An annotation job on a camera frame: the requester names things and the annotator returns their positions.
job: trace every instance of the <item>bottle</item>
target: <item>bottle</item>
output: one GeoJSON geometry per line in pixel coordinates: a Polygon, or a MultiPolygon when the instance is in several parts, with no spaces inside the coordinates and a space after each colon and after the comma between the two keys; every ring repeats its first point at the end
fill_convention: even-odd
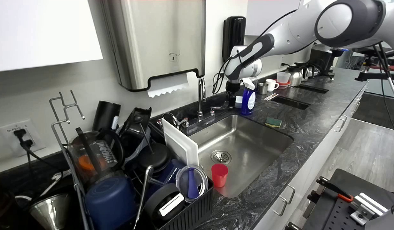
{"type": "Polygon", "coordinates": [[[255,105],[255,85],[247,77],[242,79],[242,83],[245,85],[244,93],[242,94],[242,105],[241,105],[241,115],[247,116],[251,115],[255,105]]]}

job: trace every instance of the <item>white cutting board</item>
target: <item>white cutting board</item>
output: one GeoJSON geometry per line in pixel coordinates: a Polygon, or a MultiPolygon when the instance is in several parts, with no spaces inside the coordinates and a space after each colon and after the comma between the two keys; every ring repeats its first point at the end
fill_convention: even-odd
{"type": "Polygon", "coordinates": [[[167,147],[188,165],[199,165],[198,145],[180,130],[162,118],[167,147]]]}

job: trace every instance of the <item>white mug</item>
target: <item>white mug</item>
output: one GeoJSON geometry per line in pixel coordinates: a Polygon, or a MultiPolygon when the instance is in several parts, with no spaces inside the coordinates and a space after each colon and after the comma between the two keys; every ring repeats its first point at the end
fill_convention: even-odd
{"type": "Polygon", "coordinates": [[[276,82],[276,80],[267,79],[265,82],[268,84],[268,92],[273,92],[274,89],[279,87],[279,84],[276,82]]]}

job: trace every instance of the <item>green sponge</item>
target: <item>green sponge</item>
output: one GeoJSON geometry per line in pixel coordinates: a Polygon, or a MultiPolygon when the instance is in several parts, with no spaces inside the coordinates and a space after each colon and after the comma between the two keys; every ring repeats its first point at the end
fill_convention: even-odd
{"type": "Polygon", "coordinates": [[[269,127],[273,127],[273,128],[279,128],[281,127],[282,121],[275,119],[275,118],[267,118],[267,120],[265,121],[265,125],[268,125],[269,127]]]}

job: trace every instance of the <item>red cup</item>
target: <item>red cup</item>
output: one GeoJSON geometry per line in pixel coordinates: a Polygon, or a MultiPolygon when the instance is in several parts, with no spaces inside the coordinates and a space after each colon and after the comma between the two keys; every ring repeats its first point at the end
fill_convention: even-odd
{"type": "Polygon", "coordinates": [[[211,175],[215,187],[223,187],[227,181],[228,167],[223,164],[215,164],[211,167],[211,175]]]}

